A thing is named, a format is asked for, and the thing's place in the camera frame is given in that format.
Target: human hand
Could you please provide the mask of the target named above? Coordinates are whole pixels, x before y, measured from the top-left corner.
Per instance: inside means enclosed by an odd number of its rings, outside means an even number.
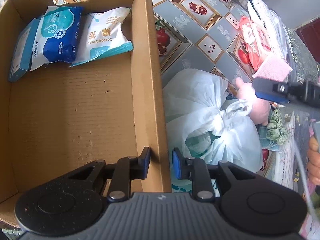
[[[309,140],[309,149],[307,152],[309,162],[309,180],[314,185],[320,185],[320,153],[318,153],[319,144],[314,136]]]

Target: wet wipes package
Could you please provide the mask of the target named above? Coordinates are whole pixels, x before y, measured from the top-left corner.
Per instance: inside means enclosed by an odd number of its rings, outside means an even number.
[[[81,11],[79,6],[48,7],[33,43],[31,71],[43,64],[75,60]]]
[[[29,70],[32,45],[35,40],[40,20],[33,19],[20,33],[17,45],[13,52],[12,63],[9,71],[9,82],[16,82]]]
[[[130,8],[116,8],[86,15],[76,60],[70,67],[132,50],[131,41],[121,31],[129,13]]]

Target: red wet wipes package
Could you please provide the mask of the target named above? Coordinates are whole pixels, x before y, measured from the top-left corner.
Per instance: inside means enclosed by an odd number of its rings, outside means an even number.
[[[269,45],[267,30],[248,17],[242,16],[240,27],[246,49],[254,70],[258,70],[268,54],[272,51]]]

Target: pink sponge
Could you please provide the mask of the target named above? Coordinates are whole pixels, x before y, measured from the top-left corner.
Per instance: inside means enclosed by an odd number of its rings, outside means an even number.
[[[252,77],[261,77],[282,82],[291,71],[292,68],[286,62],[275,54],[269,53],[265,61]]]

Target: cardboard box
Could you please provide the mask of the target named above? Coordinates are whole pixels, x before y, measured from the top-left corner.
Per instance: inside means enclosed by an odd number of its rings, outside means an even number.
[[[95,159],[153,150],[148,178],[132,191],[171,191],[160,65],[151,0],[88,0],[84,14],[132,7],[123,33],[133,51],[68,68],[51,63],[9,83],[19,33],[54,5],[7,0],[0,10],[0,220],[17,226],[19,195]]]

